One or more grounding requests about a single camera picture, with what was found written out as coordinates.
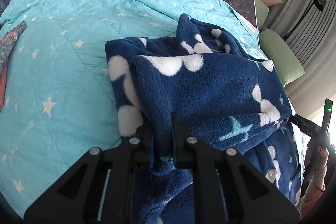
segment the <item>red fabric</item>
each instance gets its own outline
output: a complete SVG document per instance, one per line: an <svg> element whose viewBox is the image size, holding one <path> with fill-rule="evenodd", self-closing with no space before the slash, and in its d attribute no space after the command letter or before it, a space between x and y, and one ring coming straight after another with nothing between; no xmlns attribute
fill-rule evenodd
<svg viewBox="0 0 336 224"><path fill-rule="evenodd" d="M5 99L6 77L7 77L7 65L4 67L2 77L0 79L0 111L2 110L3 102Z"/></svg>

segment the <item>screw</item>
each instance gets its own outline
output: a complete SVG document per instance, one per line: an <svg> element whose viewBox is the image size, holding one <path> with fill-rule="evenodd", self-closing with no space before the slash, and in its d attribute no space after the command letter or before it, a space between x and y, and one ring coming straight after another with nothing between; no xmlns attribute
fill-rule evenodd
<svg viewBox="0 0 336 224"><path fill-rule="evenodd" d="M93 147L90 149L90 154L95 156L98 155L100 153L100 149L98 147Z"/></svg>
<svg viewBox="0 0 336 224"><path fill-rule="evenodd" d="M129 143L130 144L138 144L140 142L140 139L137 137L130 138Z"/></svg>
<svg viewBox="0 0 336 224"><path fill-rule="evenodd" d="M234 156L237 154L237 150L235 150L234 148L228 148L226 150L226 153L229 155L229 156Z"/></svg>
<svg viewBox="0 0 336 224"><path fill-rule="evenodd" d="M195 143L197 143L197 138L195 138L195 137L188 137L187 138L187 142L188 143L190 143L190 144L195 144Z"/></svg>

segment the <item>patterned cloth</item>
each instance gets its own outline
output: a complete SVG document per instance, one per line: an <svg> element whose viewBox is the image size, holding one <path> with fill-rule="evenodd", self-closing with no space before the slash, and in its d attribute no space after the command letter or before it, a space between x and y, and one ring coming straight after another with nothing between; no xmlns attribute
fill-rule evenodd
<svg viewBox="0 0 336 224"><path fill-rule="evenodd" d="M0 111L2 110L5 96L8 56L16 40L26 28L26 22L21 22L14 29L6 33L3 39L0 39Z"/></svg>

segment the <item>black lamp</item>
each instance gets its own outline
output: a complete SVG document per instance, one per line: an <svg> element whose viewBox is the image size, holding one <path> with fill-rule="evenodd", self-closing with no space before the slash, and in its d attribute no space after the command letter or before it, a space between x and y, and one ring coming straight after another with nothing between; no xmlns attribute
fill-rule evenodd
<svg viewBox="0 0 336 224"><path fill-rule="evenodd" d="M325 6L326 6L326 0L313 0L313 3L310 4L310 6L306 9L306 11L303 13L302 17L300 18L300 20L298 21L298 23L294 26L293 29L291 29L291 31L289 33L287 33L286 35L284 35L284 37L282 38L283 40L286 41L286 39L292 34L292 32L294 32L294 30L299 26L299 24L301 23L301 21L305 18L305 16L308 14L308 12L310 11L311 7L315 5L316 8L323 12Z"/></svg>

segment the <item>button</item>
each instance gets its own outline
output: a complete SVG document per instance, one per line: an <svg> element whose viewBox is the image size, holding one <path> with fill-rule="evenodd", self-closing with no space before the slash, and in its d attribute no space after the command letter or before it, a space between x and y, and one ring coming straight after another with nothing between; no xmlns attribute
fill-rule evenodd
<svg viewBox="0 0 336 224"><path fill-rule="evenodd" d="M266 178L271 183L275 182L275 179L277 178L277 171L275 169L269 169Z"/></svg>

